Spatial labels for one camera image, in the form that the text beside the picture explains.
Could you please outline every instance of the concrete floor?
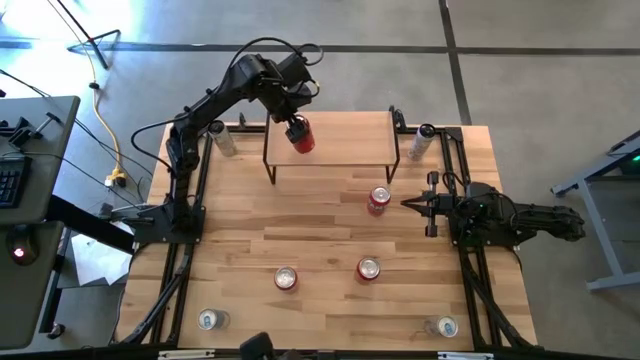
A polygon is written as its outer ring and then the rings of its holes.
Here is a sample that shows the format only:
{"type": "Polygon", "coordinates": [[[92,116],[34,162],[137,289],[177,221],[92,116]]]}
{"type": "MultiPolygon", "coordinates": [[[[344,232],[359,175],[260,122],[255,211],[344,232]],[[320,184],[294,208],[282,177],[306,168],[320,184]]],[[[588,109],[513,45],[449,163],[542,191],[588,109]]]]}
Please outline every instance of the concrete floor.
{"type": "MultiPolygon", "coordinates": [[[[86,59],[64,51],[68,29],[46,4],[10,4],[0,36],[37,37],[31,50],[0,49],[0,67],[52,94],[82,97],[78,117],[103,141],[110,140],[91,110],[86,59]],[[16,14],[35,12],[43,24],[16,14]]],[[[69,2],[92,34],[119,28],[123,41],[242,44],[254,37],[281,36],[293,43],[326,45],[446,44],[437,0],[178,0],[156,2],[69,2]],[[113,16],[98,17],[100,11],[113,16]]],[[[458,46],[602,47],[640,46],[640,3],[607,0],[449,0],[458,46]]],[[[231,53],[116,52],[113,67],[98,70],[105,95],[104,117],[120,138],[123,151],[152,168],[135,152],[130,134],[138,127],[173,116],[199,99],[220,79],[231,53]]],[[[282,54],[268,54],[281,58],[282,54]]],[[[638,129],[640,64],[638,57],[542,57],[460,55],[466,98],[473,124],[490,127],[504,191],[515,201],[573,206],[586,217],[582,200],[569,193],[555,199],[548,189],[603,154],[638,129]]],[[[401,108],[410,123],[458,124],[460,114],[446,54],[328,53],[311,69],[323,85],[309,110],[384,110],[401,108]]],[[[0,78],[9,97],[34,96],[29,89],[0,78]]],[[[261,120],[257,104],[239,104],[261,120]]],[[[140,138],[155,152],[160,130],[140,138]]],[[[66,157],[102,179],[113,160],[76,128],[66,157]]],[[[125,161],[135,179],[144,175],[125,161]]],[[[148,182],[143,182],[146,195],[148,182]]],[[[128,190],[135,193],[135,188],[128,190]]],[[[63,167],[56,193],[80,207],[96,210],[111,201],[98,184],[63,167]]],[[[123,194],[131,201],[135,196],[123,194]]],[[[522,247],[524,278],[541,345],[561,351],[640,358],[640,285],[588,293],[585,281],[610,274],[594,231],[577,243],[540,235],[522,247]]],[[[632,263],[639,259],[632,258],[632,263]]],[[[34,341],[28,350],[106,344],[118,296],[105,286],[74,288],[66,271],[59,316],[70,309],[100,309],[83,324],[68,323],[80,337],[34,341]]]]}

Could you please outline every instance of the yellow cable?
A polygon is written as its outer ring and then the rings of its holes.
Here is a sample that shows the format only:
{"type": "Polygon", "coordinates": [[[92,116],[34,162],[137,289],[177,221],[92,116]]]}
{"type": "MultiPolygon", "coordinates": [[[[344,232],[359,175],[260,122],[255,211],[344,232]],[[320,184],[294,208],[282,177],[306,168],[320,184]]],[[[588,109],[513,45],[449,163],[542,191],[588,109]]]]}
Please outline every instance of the yellow cable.
{"type": "MultiPolygon", "coordinates": [[[[80,43],[80,46],[82,46],[82,50],[84,50],[84,53],[85,55],[87,55],[87,59],[89,59],[89,63],[91,64],[91,74],[93,75],[93,82],[97,84],[98,80],[96,78],[96,69],[93,66],[93,60],[91,60],[91,56],[89,55],[89,52],[87,51],[84,43],[82,42],[82,40],[80,40],[80,37],[78,36],[78,34],[76,34],[76,32],[71,27],[71,25],[69,25],[69,23],[64,18],[64,16],[62,16],[62,14],[58,11],[58,9],[51,3],[51,0],[47,0],[47,2],[49,3],[49,5],[51,5],[53,10],[58,14],[60,19],[64,21],[65,25],[67,25],[69,30],[71,30],[71,33],[73,33],[73,36],[75,36],[76,40],[78,40],[78,43],[80,43]]],[[[116,150],[116,166],[113,169],[111,175],[107,176],[107,179],[115,180],[116,177],[124,174],[122,170],[120,170],[120,146],[118,144],[118,139],[116,138],[116,135],[113,133],[113,131],[111,130],[107,122],[102,118],[102,115],[100,115],[100,111],[98,110],[98,98],[97,98],[98,89],[92,89],[92,90],[93,90],[93,112],[96,114],[96,117],[98,118],[102,126],[104,126],[104,128],[107,130],[109,135],[111,135],[111,139],[113,140],[113,147],[116,150]]]]}

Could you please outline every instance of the keyboard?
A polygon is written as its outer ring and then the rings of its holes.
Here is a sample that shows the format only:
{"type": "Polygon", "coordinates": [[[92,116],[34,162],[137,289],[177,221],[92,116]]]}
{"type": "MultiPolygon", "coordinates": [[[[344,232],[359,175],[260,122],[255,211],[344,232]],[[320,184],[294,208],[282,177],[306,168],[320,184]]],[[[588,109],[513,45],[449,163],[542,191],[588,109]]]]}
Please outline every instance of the keyboard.
{"type": "Polygon", "coordinates": [[[0,209],[16,208],[24,191],[31,158],[0,158],[0,209]]]}

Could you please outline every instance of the can lid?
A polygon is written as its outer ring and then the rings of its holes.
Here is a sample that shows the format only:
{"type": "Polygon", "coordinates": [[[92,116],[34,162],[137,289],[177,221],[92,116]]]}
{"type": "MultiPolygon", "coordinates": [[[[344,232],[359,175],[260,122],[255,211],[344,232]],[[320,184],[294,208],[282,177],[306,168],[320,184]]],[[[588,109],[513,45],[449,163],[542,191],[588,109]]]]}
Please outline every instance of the can lid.
{"type": "Polygon", "coordinates": [[[202,330],[211,330],[218,321],[218,315],[211,309],[204,309],[198,316],[198,326],[202,330]]]}
{"type": "Polygon", "coordinates": [[[458,333],[458,323],[450,316],[443,316],[438,320],[438,331],[444,337],[454,337],[458,333]]]}
{"type": "Polygon", "coordinates": [[[220,120],[215,120],[209,125],[209,131],[214,134],[220,134],[224,130],[224,123],[220,120]]]}
{"type": "Polygon", "coordinates": [[[420,125],[418,131],[420,131],[420,135],[424,137],[433,137],[433,135],[436,134],[436,128],[431,124],[420,125]]]}
{"type": "Polygon", "coordinates": [[[367,279],[374,279],[380,274],[380,263],[373,258],[364,258],[358,264],[358,271],[367,279]]]}
{"type": "Polygon", "coordinates": [[[373,189],[373,191],[371,191],[371,196],[373,197],[373,200],[379,203],[386,203],[391,199],[391,193],[383,186],[378,186],[373,189]]]}
{"type": "Polygon", "coordinates": [[[289,289],[296,283],[296,271],[289,266],[281,267],[276,271],[276,286],[281,289],[289,289]]]}

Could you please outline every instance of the wooden tabletop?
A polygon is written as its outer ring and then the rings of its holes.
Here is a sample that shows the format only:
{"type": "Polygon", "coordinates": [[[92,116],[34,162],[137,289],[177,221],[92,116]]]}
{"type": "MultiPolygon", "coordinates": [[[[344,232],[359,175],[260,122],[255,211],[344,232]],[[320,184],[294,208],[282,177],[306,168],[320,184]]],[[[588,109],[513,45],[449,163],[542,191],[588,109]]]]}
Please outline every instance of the wooden tabletop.
{"type": "MultiPolygon", "coordinates": [[[[465,126],[463,133],[471,178],[501,189],[488,128],[465,126]]],[[[412,137],[400,136],[391,204],[374,218],[365,204],[369,191],[385,184],[384,169],[287,167],[278,170],[274,186],[262,164],[264,136],[233,137],[238,155],[225,158],[215,149],[211,157],[205,232],[193,260],[180,347],[237,348],[267,331],[282,349],[472,349],[460,264],[447,227],[439,227],[438,238],[425,238],[425,219],[399,204],[427,188],[428,171],[444,171],[438,142],[414,163],[406,157],[412,137]],[[381,274],[370,285],[354,280],[363,256],[381,263],[381,274]],[[285,265],[300,278],[293,294],[273,283],[275,270],[285,265]],[[226,310],[229,327],[200,330],[197,317],[204,308],[226,310]],[[458,321],[456,337],[421,331],[427,316],[439,315],[458,321]]],[[[160,156],[166,159],[164,147],[160,156]]],[[[168,187],[166,170],[158,165],[149,201],[161,203],[168,187]]],[[[438,190],[445,191],[442,183],[438,190]]],[[[131,333],[157,298],[166,251],[166,245],[154,244],[136,257],[116,338],[131,333]]],[[[517,260],[498,248],[488,247],[486,255],[496,302],[523,337],[535,343],[517,260]]],[[[479,310],[489,339],[486,312],[483,306],[479,310]]]]}
{"type": "Polygon", "coordinates": [[[298,153],[287,136],[286,124],[269,125],[267,164],[272,166],[393,165],[396,148],[388,111],[303,112],[316,142],[313,151],[298,153]]]}

